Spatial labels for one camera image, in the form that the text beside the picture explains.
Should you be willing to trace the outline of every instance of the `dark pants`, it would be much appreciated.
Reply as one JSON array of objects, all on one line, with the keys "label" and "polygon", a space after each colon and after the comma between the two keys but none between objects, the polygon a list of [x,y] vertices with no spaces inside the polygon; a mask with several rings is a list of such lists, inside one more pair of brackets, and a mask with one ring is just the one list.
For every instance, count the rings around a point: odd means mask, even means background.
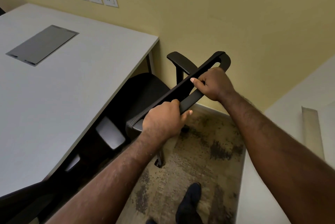
[{"label": "dark pants", "polygon": [[177,224],[203,224],[200,215],[192,205],[181,205],[176,213]]}]

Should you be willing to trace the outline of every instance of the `table top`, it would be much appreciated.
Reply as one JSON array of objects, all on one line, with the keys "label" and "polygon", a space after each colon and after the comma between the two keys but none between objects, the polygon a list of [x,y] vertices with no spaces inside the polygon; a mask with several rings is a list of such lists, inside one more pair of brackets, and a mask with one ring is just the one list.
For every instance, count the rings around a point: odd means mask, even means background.
[{"label": "table top", "polygon": [[[79,34],[35,67],[6,55],[50,25]],[[54,171],[157,41],[32,4],[2,15],[0,197]]]}]

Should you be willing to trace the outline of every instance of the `chair caster wheel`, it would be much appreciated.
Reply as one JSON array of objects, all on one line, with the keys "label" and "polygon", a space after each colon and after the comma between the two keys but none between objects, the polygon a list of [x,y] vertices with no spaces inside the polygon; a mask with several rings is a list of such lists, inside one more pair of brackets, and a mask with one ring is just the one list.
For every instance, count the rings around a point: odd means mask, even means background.
[{"label": "chair caster wheel", "polygon": [[184,127],[182,127],[182,133],[187,133],[190,130],[190,126],[184,125]]},{"label": "chair caster wheel", "polygon": [[160,163],[160,161],[158,161],[158,159],[155,161],[155,166],[158,168],[162,168],[162,163]]}]

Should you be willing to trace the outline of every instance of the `person's left arm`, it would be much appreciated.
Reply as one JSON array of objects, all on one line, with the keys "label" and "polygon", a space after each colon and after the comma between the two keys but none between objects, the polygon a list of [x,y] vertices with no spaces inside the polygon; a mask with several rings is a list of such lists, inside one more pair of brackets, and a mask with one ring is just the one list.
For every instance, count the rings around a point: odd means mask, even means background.
[{"label": "person's left arm", "polygon": [[47,224],[115,223],[146,165],[169,138],[180,132],[191,113],[180,115],[176,99],[151,109],[136,141],[59,209]]}]

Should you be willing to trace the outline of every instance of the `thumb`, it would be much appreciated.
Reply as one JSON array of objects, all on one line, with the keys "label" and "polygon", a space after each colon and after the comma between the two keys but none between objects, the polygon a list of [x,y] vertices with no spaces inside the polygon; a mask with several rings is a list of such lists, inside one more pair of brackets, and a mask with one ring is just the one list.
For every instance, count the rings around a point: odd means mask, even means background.
[{"label": "thumb", "polygon": [[191,78],[190,79],[191,82],[194,84],[194,86],[199,89],[199,91],[201,91],[202,93],[204,93],[205,91],[205,85],[203,84],[203,82],[201,82],[200,80],[196,79],[196,78]]},{"label": "thumb", "polygon": [[180,120],[182,121],[182,124],[184,125],[188,116],[190,116],[193,113],[192,110],[187,110],[186,112],[184,112],[181,116],[180,116]]}]

